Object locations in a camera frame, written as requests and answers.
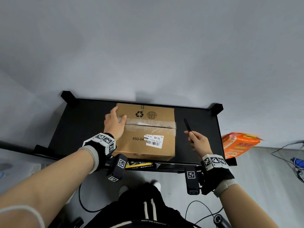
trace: blue object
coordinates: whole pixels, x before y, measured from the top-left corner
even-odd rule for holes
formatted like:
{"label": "blue object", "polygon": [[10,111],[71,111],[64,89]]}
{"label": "blue object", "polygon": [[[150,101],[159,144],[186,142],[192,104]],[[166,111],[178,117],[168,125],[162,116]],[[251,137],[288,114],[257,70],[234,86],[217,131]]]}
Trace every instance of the blue object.
{"label": "blue object", "polygon": [[296,167],[299,167],[299,168],[304,169],[304,161],[303,161],[302,159],[293,157],[293,158],[291,158],[290,160],[292,161],[292,163],[293,163]]}

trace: black tabletop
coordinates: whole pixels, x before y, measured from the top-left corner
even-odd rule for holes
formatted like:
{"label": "black tabletop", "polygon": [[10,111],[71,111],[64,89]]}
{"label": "black tabletop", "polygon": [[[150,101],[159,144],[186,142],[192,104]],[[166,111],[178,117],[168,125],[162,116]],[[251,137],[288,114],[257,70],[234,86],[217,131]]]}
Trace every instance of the black tabletop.
{"label": "black tabletop", "polygon": [[[104,117],[116,106],[116,103],[117,101],[80,99],[79,104],[74,107],[67,105],[52,137],[49,148],[53,150],[54,154],[65,156],[77,151],[78,148],[82,146],[83,141],[103,132]],[[217,116],[212,116],[209,109],[164,105],[154,106],[174,108],[177,127],[175,157],[172,158],[170,162],[181,164],[200,163],[198,155],[192,151],[192,147],[188,142],[188,135],[184,134],[184,131],[187,130],[184,124],[184,118],[188,120],[193,131],[197,131],[208,138],[214,154],[219,154],[224,157]]]}

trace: barcode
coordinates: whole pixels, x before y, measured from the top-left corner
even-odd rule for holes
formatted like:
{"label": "barcode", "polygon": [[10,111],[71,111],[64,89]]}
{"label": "barcode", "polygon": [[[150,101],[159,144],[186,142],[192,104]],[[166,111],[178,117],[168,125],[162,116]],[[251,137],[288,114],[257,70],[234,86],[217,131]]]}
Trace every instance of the barcode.
{"label": "barcode", "polygon": [[146,141],[148,144],[159,146],[159,142]]}

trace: recycling symbol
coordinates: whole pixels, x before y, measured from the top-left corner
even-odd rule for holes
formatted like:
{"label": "recycling symbol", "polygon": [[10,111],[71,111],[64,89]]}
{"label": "recycling symbol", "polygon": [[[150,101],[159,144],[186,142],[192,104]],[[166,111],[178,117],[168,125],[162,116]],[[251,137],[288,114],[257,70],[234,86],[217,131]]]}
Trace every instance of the recycling symbol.
{"label": "recycling symbol", "polygon": [[137,111],[137,113],[135,114],[138,118],[141,118],[143,116],[143,112],[142,111]]}

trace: person's left arm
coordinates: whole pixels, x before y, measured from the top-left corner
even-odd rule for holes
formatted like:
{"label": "person's left arm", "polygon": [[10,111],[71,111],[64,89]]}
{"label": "person's left arm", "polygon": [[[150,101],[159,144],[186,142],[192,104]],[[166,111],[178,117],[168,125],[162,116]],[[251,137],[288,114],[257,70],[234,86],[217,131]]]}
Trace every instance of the person's left arm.
{"label": "person's left arm", "polygon": [[[117,140],[123,133],[126,117],[119,123],[116,110],[117,107],[106,115],[104,133],[112,134]],[[80,149],[3,193],[0,196],[0,209],[28,205],[41,214],[48,227],[93,166],[92,155]],[[39,227],[36,217],[25,210],[0,214],[0,224],[1,227]]]}

